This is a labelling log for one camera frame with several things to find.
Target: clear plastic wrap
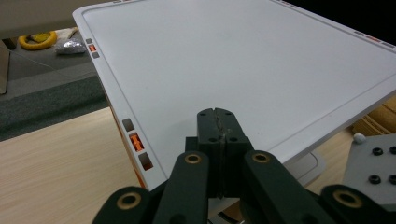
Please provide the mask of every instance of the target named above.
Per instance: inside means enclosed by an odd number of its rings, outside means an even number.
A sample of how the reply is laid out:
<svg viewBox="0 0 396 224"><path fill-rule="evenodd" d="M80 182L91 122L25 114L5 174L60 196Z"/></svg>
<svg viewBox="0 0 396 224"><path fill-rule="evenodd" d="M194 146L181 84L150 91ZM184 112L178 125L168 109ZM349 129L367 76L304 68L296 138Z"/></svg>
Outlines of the clear plastic wrap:
<svg viewBox="0 0 396 224"><path fill-rule="evenodd" d="M76 54L83 53L86 50L84 43L76 38L61 39L55 44L57 54Z"/></svg>

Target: black cable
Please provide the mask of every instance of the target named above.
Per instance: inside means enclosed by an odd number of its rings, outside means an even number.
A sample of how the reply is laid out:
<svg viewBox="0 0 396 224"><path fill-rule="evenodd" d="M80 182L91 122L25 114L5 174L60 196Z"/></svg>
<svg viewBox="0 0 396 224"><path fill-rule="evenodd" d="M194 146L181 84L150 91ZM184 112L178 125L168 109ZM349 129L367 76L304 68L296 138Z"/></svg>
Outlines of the black cable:
<svg viewBox="0 0 396 224"><path fill-rule="evenodd" d="M225 213L223 213L223 212L218 213L218 216L221 217L222 219L224 219L224 221L226 221L228 223L231 223L231 224L238 224L239 223L239 221L237 221L237 220L225 215Z"/></svg>

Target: gray carpet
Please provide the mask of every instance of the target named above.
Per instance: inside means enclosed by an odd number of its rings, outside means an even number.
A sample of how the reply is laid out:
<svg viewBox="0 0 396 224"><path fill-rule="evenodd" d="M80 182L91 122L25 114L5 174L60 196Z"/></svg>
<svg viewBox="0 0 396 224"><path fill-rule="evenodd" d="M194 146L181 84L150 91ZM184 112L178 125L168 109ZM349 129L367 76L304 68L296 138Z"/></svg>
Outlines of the gray carpet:
<svg viewBox="0 0 396 224"><path fill-rule="evenodd" d="M0 95L0 141L108 106L88 53L12 51L7 93Z"/></svg>

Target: yellow tape roll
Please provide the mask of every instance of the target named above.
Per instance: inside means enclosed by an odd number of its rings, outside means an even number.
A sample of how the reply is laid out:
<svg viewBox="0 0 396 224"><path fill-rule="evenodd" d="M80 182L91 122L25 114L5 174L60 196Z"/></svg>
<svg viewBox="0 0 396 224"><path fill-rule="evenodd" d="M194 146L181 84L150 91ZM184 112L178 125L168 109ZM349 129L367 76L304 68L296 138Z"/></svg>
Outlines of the yellow tape roll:
<svg viewBox="0 0 396 224"><path fill-rule="evenodd" d="M22 35L18 38L18 41L21 44L21 47L23 49L29 49L29 50L38 50L38 49L47 49L54 45L56 43L56 39L58 36L54 31L49 32L50 36L47 38L44 42L38 43L38 44L29 44L28 43L28 37L29 35Z"/></svg>

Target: light wood surface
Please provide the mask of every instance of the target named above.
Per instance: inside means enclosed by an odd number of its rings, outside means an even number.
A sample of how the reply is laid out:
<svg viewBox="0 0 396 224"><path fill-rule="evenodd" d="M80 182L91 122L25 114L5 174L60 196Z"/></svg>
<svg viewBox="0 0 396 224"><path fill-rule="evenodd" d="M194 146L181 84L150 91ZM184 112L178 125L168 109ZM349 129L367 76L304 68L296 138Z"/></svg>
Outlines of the light wood surface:
<svg viewBox="0 0 396 224"><path fill-rule="evenodd" d="M352 135L318 152L328 168L308 188L341 183ZM115 190L138 186L109 108L0 142L0 223L91 223Z"/></svg>

